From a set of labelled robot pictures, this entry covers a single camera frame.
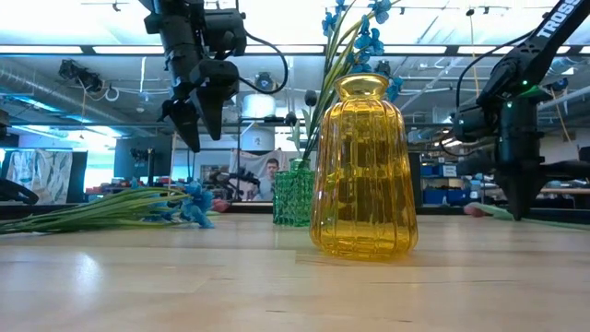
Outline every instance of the green glass vase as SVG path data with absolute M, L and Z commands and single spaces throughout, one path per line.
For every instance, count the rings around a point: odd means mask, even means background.
M 312 217 L 315 172 L 310 161 L 296 159 L 290 171 L 278 172 L 273 197 L 273 222 L 277 225 L 307 227 Z

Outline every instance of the black cable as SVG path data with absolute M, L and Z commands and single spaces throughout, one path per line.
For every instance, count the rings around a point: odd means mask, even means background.
M 248 36 L 253 41 L 260 42 L 263 45 L 266 45 L 266 46 L 272 48 L 273 50 L 275 50 L 278 53 L 278 56 L 280 56 L 280 59 L 283 62 L 285 76 L 283 78 L 283 83 L 281 83 L 281 85 L 278 86 L 278 88 L 271 90 L 271 91 L 264 91 L 263 89 L 259 89 L 256 85 L 250 83 L 247 79 L 245 79 L 243 77 L 240 77 L 240 81 L 243 82 L 248 87 L 250 87 L 250 88 L 254 89 L 255 91 L 260 92 L 262 94 L 275 94 L 275 93 L 283 90 L 283 88 L 285 88 L 285 86 L 287 85 L 287 81 L 289 80 L 289 65 L 287 64 L 287 59 L 285 59 L 285 55 L 277 48 L 277 46 L 273 45 L 272 43 L 270 43 L 268 41 L 264 41 L 264 40 L 261 40 L 260 38 L 256 38 L 255 36 L 251 35 L 247 31 L 246 31 L 246 36 Z
M 191 177 L 191 150 L 187 149 L 186 150 L 186 177 L 189 178 Z
M 471 64 L 467 65 L 465 70 L 463 70 L 463 73 L 461 73 L 461 75 L 459 76 L 459 80 L 457 81 L 457 90 L 456 90 L 456 95 L 455 95 L 455 104 L 456 104 L 457 110 L 461 106 L 461 82 L 463 82 L 463 77 L 469 71 L 469 69 L 471 69 L 471 67 L 474 66 L 479 61 L 483 60 L 483 58 L 485 58 L 486 56 L 500 50 L 502 47 L 510 46 L 510 45 L 514 44 L 515 42 L 518 42 L 518 41 L 522 40 L 523 38 L 528 37 L 533 32 L 534 32 L 534 30 L 531 30 L 518 38 L 508 41 L 500 46 L 496 46 L 493 50 L 485 52 L 484 54 L 478 56 L 475 60 L 473 60 L 471 62 Z
M 449 138 L 452 134 L 453 134 L 453 129 L 449 130 L 448 133 L 446 133 L 445 135 L 443 135 L 441 137 L 441 139 L 439 139 L 439 147 L 441 147 L 441 150 L 444 153 L 446 153 L 448 155 L 451 155 L 453 157 L 457 157 L 458 158 L 458 157 L 467 157 L 467 156 L 470 156 L 470 155 L 472 155 L 475 152 L 475 150 L 472 150 L 472 151 L 470 151 L 468 153 L 465 153 L 465 154 L 456 154 L 456 153 L 453 153 L 453 152 L 449 151 L 448 149 L 446 149 L 446 147 L 444 146 L 443 142 L 444 142 L 445 139 Z
M 193 178 L 193 181 L 195 180 L 195 158 L 196 158 L 196 153 L 193 152 L 193 169 L 191 171 L 191 177 Z

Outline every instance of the blue flower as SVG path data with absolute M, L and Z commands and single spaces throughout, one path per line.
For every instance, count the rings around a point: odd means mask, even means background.
M 324 29 L 324 36 L 328 36 L 330 29 L 334 31 L 336 23 L 338 22 L 338 14 L 332 15 L 330 12 L 325 13 L 325 20 L 322 21 L 322 28 Z
M 370 26 L 369 18 L 366 15 L 363 15 L 360 19 L 360 31 L 359 34 L 368 35 L 369 34 L 369 26 Z
M 387 19 L 389 19 L 389 14 L 387 13 L 389 9 L 391 9 L 391 1 L 390 0 L 373 0 L 375 3 L 369 5 L 369 8 L 375 12 L 375 20 L 379 24 L 384 24 Z
M 384 44 L 379 41 L 381 33 L 378 29 L 371 29 L 371 36 L 369 34 L 360 35 L 357 40 L 354 41 L 354 47 L 360 49 L 362 52 L 366 51 L 369 55 L 383 55 Z
M 356 63 L 356 61 L 354 59 L 354 53 L 353 52 L 350 52 L 349 54 L 347 54 L 347 62 L 349 64 L 353 64 L 353 65 Z
M 350 74 L 371 73 L 372 68 L 369 64 L 356 64 L 350 69 Z
M 348 6 L 344 5 L 344 0 L 336 0 L 336 15 L 340 15 L 340 13 L 346 11 Z
M 385 52 L 384 43 L 379 40 L 379 30 L 376 28 L 371 29 L 371 45 L 367 48 L 370 55 L 383 55 Z
M 371 37 L 368 34 L 362 34 L 354 41 L 354 48 L 356 49 L 362 50 L 369 46 L 371 46 Z
M 390 102 L 394 102 L 397 97 L 399 97 L 399 93 L 402 91 L 402 85 L 404 84 L 404 80 L 400 77 L 394 78 L 393 82 L 389 84 L 389 88 L 387 88 L 386 94 L 387 99 Z
M 213 194 L 204 191 L 198 182 L 189 184 L 185 191 L 191 197 L 183 200 L 181 219 L 196 222 L 204 229 L 214 228 L 211 220 L 207 218 L 207 211 L 213 207 Z

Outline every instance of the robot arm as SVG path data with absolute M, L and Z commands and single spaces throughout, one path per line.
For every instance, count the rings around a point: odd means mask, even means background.
M 151 12 L 144 20 L 146 30 L 160 35 L 172 78 L 171 98 L 162 104 L 160 120 L 169 116 L 187 146 L 198 152 L 197 121 L 202 119 L 219 140 L 223 103 L 239 91 L 238 68 L 224 59 L 229 52 L 244 53 L 243 15 L 237 9 L 205 10 L 205 0 L 140 2 Z M 217 53 L 215 59 L 209 53 Z
M 590 163 L 544 164 L 537 131 L 537 105 L 550 99 L 537 88 L 561 45 L 590 14 L 590 0 L 560 0 L 526 40 L 494 66 L 476 105 L 457 110 L 453 132 L 463 142 L 494 137 L 491 154 L 478 151 L 457 165 L 460 174 L 493 172 L 519 220 L 548 181 L 590 176 Z
M 588 14 L 589 0 L 560 0 L 538 28 L 496 64 L 477 104 L 516 96 L 540 83 L 560 47 Z
M 7 128 L 10 126 L 8 122 L 8 113 L 0 110 L 0 139 L 4 138 L 7 134 Z

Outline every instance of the blue bin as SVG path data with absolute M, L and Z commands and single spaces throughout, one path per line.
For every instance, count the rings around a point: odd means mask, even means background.
M 449 190 L 446 200 L 449 204 L 469 198 L 469 190 Z
M 420 174 L 422 176 L 432 176 L 432 166 L 420 166 Z
M 425 189 L 422 194 L 424 196 L 424 204 L 440 205 L 443 203 L 443 199 L 447 195 L 447 190 Z

